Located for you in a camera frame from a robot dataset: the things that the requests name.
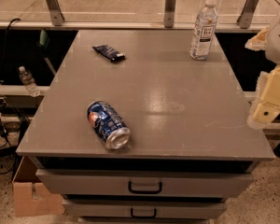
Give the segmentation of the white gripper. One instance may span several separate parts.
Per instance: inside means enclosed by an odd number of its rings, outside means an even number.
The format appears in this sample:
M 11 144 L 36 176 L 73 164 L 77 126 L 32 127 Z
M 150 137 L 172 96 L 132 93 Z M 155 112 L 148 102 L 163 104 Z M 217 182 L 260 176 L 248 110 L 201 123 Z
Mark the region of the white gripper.
M 245 48 L 260 51 L 265 50 L 268 28 L 263 28 L 245 43 Z M 252 129 L 264 129 L 280 114 L 280 64 L 270 73 L 260 72 L 258 85 L 259 102 L 253 101 L 247 125 Z

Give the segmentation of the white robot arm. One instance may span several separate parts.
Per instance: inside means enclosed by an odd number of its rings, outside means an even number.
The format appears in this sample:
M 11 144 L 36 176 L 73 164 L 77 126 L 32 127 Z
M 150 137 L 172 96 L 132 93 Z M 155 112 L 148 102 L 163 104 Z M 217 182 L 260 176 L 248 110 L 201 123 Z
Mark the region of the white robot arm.
M 250 38 L 245 47 L 264 50 L 266 59 L 276 64 L 270 73 L 259 74 L 255 99 L 247 118 L 250 128 L 263 129 L 280 114 L 280 12 L 268 27 Z

